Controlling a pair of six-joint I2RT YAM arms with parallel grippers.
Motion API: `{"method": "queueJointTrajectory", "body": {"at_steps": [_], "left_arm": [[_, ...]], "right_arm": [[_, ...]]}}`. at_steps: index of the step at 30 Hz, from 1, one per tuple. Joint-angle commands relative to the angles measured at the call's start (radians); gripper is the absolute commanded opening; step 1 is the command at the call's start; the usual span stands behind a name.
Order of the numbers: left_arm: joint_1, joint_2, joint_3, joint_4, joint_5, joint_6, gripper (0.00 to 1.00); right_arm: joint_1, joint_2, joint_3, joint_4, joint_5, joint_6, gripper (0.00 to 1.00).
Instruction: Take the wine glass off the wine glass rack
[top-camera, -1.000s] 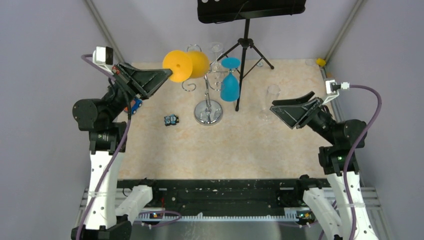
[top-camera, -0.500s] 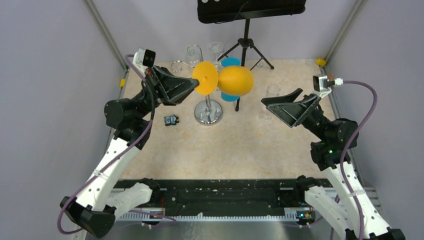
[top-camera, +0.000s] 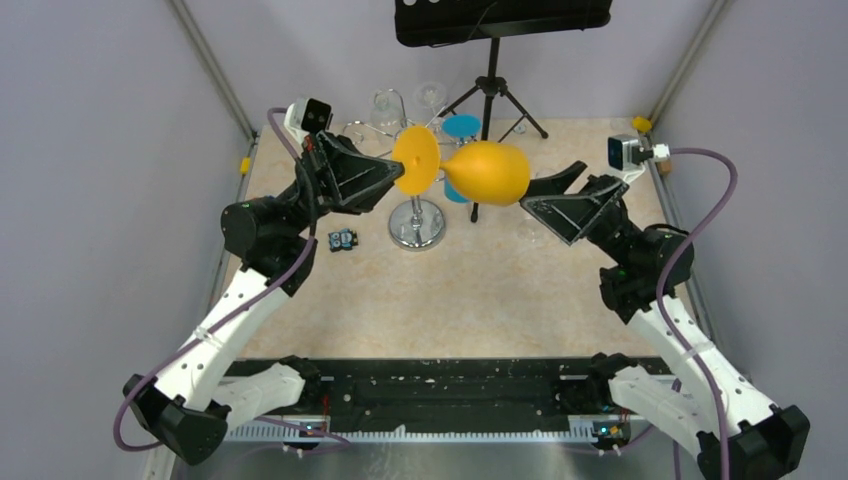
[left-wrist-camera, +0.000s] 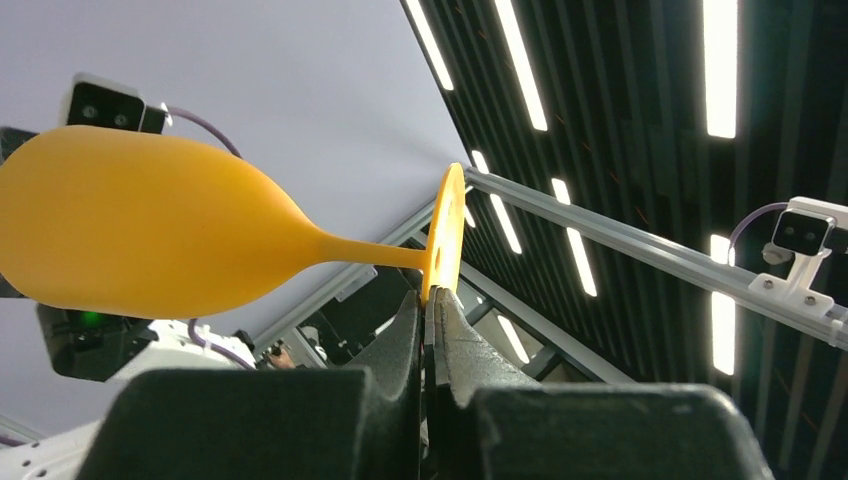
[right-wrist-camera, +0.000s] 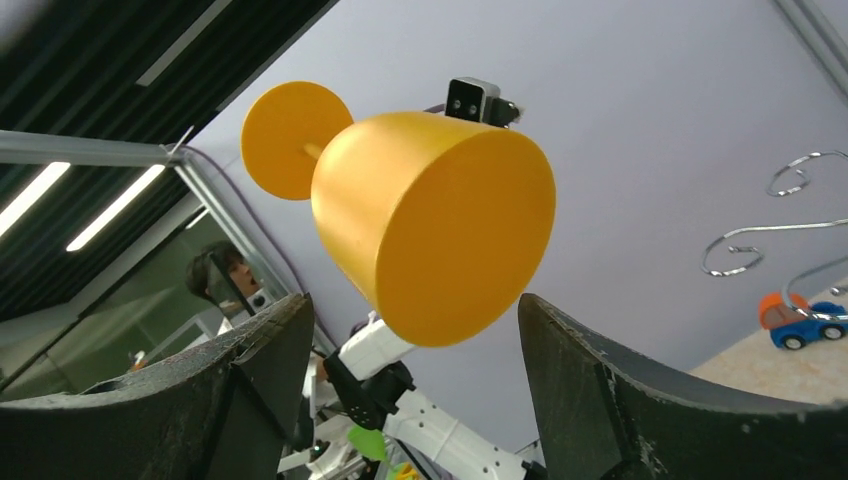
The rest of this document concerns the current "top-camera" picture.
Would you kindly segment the orange wine glass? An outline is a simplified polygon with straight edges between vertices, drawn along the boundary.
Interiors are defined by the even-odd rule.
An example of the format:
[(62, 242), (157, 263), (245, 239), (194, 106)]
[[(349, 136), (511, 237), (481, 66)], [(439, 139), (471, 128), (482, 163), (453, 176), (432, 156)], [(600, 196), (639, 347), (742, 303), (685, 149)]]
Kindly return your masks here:
[(481, 140), (460, 147), (444, 160), (437, 137), (423, 126), (403, 130), (390, 159), (403, 166), (395, 185), (410, 196), (424, 193), (444, 175), (469, 201), (505, 207), (518, 202), (531, 182), (529, 161), (520, 148)]

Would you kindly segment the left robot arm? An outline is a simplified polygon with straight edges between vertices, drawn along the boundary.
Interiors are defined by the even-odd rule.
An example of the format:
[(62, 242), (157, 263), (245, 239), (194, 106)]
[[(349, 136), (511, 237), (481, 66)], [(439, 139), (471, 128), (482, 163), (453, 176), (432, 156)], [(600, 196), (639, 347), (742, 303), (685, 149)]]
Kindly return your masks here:
[(317, 224), (330, 213), (370, 212), (405, 175), (396, 160), (361, 153), (325, 130), (279, 142), (294, 162), (280, 194), (227, 206), (220, 217), (226, 250), (241, 266), (217, 304), (168, 359), (124, 386), (121, 413), (132, 413), (154, 443), (195, 466), (233, 429), (273, 410), (308, 413), (321, 393), (316, 369), (287, 357), (232, 383), (225, 376), (264, 322), (310, 276)]

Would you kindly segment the clear flute glass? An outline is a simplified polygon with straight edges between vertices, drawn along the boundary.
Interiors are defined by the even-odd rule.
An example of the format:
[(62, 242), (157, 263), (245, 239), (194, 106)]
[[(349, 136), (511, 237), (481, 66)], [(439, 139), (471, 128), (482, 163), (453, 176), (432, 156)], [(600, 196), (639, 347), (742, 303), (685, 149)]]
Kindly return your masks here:
[[(533, 179), (547, 178), (555, 175), (556, 173), (557, 171), (554, 169), (541, 168), (535, 173)], [(525, 212), (517, 227), (516, 235), (519, 240), (536, 243), (540, 241), (540, 238), (545, 231), (546, 228), (541, 223), (534, 219), (529, 213)]]

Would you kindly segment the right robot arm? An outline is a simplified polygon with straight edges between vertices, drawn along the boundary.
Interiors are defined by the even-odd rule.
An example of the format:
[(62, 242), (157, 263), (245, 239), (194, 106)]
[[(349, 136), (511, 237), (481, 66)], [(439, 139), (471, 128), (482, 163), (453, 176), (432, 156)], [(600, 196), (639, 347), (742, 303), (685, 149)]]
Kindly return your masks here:
[(754, 387), (700, 329), (676, 287), (691, 274), (690, 237), (673, 227), (637, 227), (624, 202), (640, 168), (592, 176), (576, 162), (533, 179), (521, 207), (566, 244), (587, 240), (614, 261), (600, 272), (604, 305), (645, 339), (677, 380), (657, 381), (622, 354), (597, 355), (586, 385), (600, 412), (632, 411), (688, 452), (707, 479), (778, 479), (800, 463), (810, 431), (796, 406)]

